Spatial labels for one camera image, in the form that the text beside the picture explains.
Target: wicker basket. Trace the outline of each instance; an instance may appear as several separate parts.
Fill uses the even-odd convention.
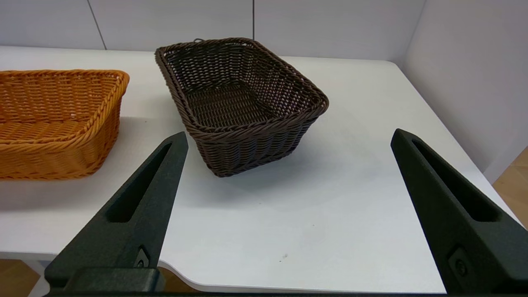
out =
[[[128,80],[117,70],[0,72],[0,178],[96,172],[116,141]]]
[[[328,99],[260,43],[227,38],[156,50],[203,160],[227,177],[290,154]]]

